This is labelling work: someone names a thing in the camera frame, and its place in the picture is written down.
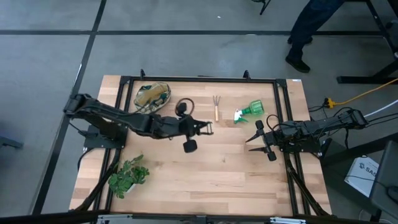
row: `person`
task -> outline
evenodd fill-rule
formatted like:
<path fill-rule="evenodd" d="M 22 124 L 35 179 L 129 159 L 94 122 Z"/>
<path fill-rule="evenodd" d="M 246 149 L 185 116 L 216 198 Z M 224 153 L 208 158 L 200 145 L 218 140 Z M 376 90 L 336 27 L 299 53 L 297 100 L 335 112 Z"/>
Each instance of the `person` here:
<path fill-rule="evenodd" d="M 345 0 L 310 0 L 297 18 L 288 43 L 292 44 L 286 62 L 297 71 L 308 73 L 310 67 L 303 62 L 303 47 L 312 42 L 312 35 L 343 5 Z"/>

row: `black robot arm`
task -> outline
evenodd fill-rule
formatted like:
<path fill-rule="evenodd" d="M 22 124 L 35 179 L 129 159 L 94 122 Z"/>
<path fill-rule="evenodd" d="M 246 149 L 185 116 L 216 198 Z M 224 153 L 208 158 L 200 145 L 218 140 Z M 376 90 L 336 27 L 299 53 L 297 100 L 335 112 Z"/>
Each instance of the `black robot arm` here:
<path fill-rule="evenodd" d="M 256 121 L 257 131 L 247 142 L 262 137 L 265 147 L 251 149 L 252 151 L 263 151 L 268 154 L 270 161 L 276 160 L 275 154 L 270 146 L 279 146 L 284 152 L 316 152 L 320 153 L 318 140 L 326 132 L 345 129 L 363 129 L 368 122 L 359 110 L 348 110 L 331 118 L 318 121 L 286 121 L 280 123 L 279 129 L 265 133 L 262 121 Z"/>
<path fill-rule="evenodd" d="M 213 134 L 211 122 L 198 121 L 190 114 L 185 114 L 186 103 L 179 103 L 175 109 L 179 118 L 171 116 L 161 117 L 155 113 L 128 113 L 112 106 L 108 106 L 92 98 L 88 94 L 78 94 L 70 98 L 64 113 L 71 119 L 84 119 L 96 128 L 99 133 L 111 141 L 117 141 L 124 136 L 126 127 L 140 136 L 153 139 L 171 139 L 175 136 L 185 136 L 187 142 L 183 144 L 185 152 L 193 152 L 197 144 L 191 139 L 194 135 Z"/>

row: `black shoe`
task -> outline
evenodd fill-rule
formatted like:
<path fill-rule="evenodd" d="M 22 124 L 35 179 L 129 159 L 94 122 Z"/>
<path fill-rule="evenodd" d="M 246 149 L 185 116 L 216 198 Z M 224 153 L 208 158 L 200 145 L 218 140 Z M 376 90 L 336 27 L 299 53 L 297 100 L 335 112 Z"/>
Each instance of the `black shoe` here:
<path fill-rule="evenodd" d="M 308 44 L 311 44 L 312 43 L 312 37 L 306 42 L 306 43 L 304 43 L 305 45 L 308 45 Z M 292 44 L 292 39 L 289 37 L 288 39 L 287 39 L 287 43 L 288 44 Z"/>
<path fill-rule="evenodd" d="M 303 60 L 294 62 L 293 60 L 289 59 L 289 57 L 286 57 L 285 61 L 289 63 L 291 66 L 293 66 L 299 72 L 308 73 L 311 70 L 311 68 L 306 63 L 304 63 Z"/>

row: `potted plant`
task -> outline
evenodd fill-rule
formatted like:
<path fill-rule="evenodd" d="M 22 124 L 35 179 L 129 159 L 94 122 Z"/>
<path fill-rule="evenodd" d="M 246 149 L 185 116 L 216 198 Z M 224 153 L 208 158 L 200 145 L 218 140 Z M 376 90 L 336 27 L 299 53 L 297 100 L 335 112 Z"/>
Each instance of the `potted plant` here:
<path fill-rule="evenodd" d="M 145 176 L 149 175 L 149 171 L 143 166 L 138 166 L 143 157 L 144 155 L 140 155 L 131 161 L 124 161 L 122 168 L 109 178 L 109 188 L 118 198 L 124 198 L 124 193 L 145 182 Z"/>

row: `wooden handle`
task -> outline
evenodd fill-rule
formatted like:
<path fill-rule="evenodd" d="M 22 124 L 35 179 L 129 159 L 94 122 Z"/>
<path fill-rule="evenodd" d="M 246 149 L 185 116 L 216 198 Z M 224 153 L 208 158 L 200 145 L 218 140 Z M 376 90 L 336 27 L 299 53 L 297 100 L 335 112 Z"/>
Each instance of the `wooden handle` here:
<path fill-rule="evenodd" d="M 216 115 L 216 122 L 218 122 L 218 106 L 214 106 L 215 115 Z"/>

